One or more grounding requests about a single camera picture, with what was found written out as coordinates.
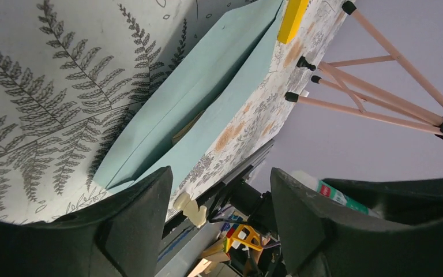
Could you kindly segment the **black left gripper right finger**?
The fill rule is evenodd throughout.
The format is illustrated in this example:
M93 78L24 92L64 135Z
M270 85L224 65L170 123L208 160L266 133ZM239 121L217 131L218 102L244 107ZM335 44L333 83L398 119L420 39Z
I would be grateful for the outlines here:
M340 205L279 168L272 201L292 276L443 276L443 218L407 225Z

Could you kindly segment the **teal paper envelope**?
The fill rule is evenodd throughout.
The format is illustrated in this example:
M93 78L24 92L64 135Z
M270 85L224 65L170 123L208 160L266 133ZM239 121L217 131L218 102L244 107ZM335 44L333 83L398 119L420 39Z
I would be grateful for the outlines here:
M179 186L268 73L282 5L256 1L222 15L132 118L93 180L115 193L168 166Z

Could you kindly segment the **green white glue stick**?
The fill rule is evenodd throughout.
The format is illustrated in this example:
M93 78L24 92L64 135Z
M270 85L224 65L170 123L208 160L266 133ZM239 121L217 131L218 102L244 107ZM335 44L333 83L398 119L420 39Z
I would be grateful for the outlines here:
M373 211L372 209L364 206L363 204L357 202L356 200L348 197L341 191L337 190L333 186L324 182L321 179L313 177L304 171L292 171L290 176L298 180L303 185L307 186L311 190L319 193L320 195L327 197L334 202L339 203L342 206L353 209L354 211L361 212L363 214L373 216L376 218L381 218L381 215Z

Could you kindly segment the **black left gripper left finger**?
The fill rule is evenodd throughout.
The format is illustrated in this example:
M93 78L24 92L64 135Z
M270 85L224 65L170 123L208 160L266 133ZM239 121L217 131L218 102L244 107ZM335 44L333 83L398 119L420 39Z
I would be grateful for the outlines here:
M0 276L154 276L172 180L161 167L53 222L0 221Z

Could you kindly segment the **tan lined letter paper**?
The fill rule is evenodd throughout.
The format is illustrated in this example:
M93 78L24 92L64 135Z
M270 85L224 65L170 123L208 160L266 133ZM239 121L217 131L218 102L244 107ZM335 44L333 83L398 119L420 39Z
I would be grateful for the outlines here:
M196 124L196 122L201 118L205 111L202 110L200 113L198 113L191 121L189 121L178 133L176 133L172 139L172 145L177 144L190 130L191 128Z

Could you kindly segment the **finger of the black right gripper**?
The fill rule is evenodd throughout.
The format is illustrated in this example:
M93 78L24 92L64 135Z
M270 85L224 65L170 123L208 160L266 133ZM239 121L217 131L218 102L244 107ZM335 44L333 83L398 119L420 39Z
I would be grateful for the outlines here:
M389 182L326 178L324 182L388 221L418 225L443 218L443 178Z

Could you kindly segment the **white glue stick cap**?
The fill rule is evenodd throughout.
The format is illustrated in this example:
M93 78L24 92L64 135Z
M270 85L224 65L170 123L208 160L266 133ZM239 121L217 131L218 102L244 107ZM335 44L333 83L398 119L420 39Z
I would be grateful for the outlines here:
M300 96L303 96L303 97L308 97L308 95L309 95L309 92L305 89L300 93Z

